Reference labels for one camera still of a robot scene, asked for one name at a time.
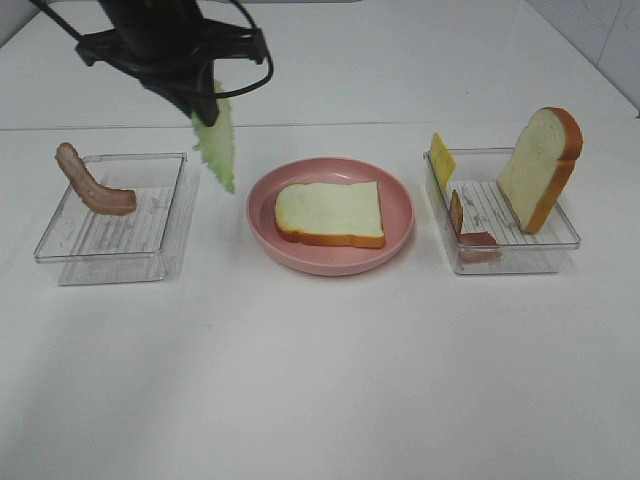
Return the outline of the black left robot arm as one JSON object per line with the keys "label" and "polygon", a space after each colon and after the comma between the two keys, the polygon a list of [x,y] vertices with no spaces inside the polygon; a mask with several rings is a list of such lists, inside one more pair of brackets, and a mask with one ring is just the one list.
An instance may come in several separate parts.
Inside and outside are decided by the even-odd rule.
{"label": "black left robot arm", "polygon": [[[219,116],[219,100],[252,92],[274,74],[262,30],[244,5],[232,5],[246,27],[204,17],[195,1],[102,1],[113,28],[80,36],[76,51],[86,65],[105,62],[211,127]],[[265,63],[267,73],[247,86],[218,93],[218,59]]]}

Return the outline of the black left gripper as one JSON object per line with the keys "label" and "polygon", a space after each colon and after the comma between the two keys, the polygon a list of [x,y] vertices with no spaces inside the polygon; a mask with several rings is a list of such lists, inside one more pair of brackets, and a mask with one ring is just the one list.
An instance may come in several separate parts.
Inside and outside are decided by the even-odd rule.
{"label": "black left gripper", "polygon": [[205,126],[214,126],[219,116],[211,61],[260,64],[267,57],[260,29],[207,19],[189,25],[121,23],[83,35],[76,51],[88,66],[103,61],[131,76],[175,75],[170,87],[146,80],[140,84],[187,118],[195,113]]}

